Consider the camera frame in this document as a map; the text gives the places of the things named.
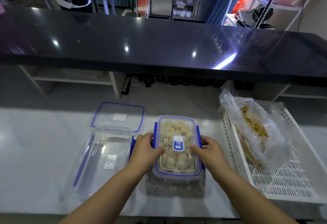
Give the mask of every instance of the black countertop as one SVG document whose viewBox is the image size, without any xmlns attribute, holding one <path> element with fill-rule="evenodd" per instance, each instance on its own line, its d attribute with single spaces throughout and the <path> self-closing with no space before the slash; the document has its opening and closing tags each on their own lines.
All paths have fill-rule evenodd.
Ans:
<svg viewBox="0 0 327 224">
<path fill-rule="evenodd" d="M 5 9 L 2 63 L 327 85 L 327 41 L 314 34 Z"/>
</svg>

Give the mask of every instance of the open container lid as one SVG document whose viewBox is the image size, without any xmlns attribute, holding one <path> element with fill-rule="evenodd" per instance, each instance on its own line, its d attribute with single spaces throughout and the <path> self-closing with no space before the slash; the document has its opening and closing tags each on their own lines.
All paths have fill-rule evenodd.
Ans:
<svg viewBox="0 0 327 224">
<path fill-rule="evenodd" d="M 133 134 L 138 134 L 142 131 L 143 120 L 144 108 L 142 106 L 116 102 L 103 102 L 94 114 L 91 127 L 128 127 L 131 129 Z"/>
<path fill-rule="evenodd" d="M 87 199 L 128 163 L 135 145 L 128 127 L 96 127 L 72 179 L 72 192 Z"/>
<path fill-rule="evenodd" d="M 153 141 L 154 148 L 166 149 L 152 169 L 155 176 L 184 183 L 203 176 L 202 161 L 189 148 L 190 145 L 202 147 L 199 128 L 192 118 L 161 116 L 155 124 Z"/>
</svg>

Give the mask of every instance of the plastic bag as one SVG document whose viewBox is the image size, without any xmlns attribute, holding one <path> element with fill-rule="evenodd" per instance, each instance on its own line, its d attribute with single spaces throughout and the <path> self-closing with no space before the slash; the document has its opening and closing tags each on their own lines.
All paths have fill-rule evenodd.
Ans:
<svg viewBox="0 0 327 224">
<path fill-rule="evenodd" d="M 272 105 L 268 114 L 252 98 L 233 97 L 229 87 L 223 88 L 219 101 L 236 126 L 245 156 L 254 165 L 274 169 L 290 161 L 292 151 L 287 134 L 289 125 L 276 107 Z M 241 110 L 243 107 L 247 107 L 245 115 L 251 123 L 245 119 Z M 263 132 L 262 127 L 266 136 L 259 135 Z"/>
</svg>

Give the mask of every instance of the forearm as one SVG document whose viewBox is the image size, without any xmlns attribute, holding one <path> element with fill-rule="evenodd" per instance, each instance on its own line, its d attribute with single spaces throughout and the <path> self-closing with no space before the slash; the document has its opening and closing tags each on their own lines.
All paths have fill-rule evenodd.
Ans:
<svg viewBox="0 0 327 224">
<path fill-rule="evenodd" d="M 214 178 L 245 223 L 296 223 L 231 168 Z"/>
<path fill-rule="evenodd" d="M 128 164 L 60 224 L 114 223 L 143 175 Z"/>
</svg>

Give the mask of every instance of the dyu label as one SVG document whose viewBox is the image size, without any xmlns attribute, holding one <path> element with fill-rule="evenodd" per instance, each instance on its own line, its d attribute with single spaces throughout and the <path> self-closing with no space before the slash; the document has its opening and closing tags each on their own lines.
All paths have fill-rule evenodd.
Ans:
<svg viewBox="0 0 327 224">
<path fill-rule="evenodd" d="M 184 151 L 184 136 L 173 135 L 173 150 L 178 152 Z"/>
</svg>

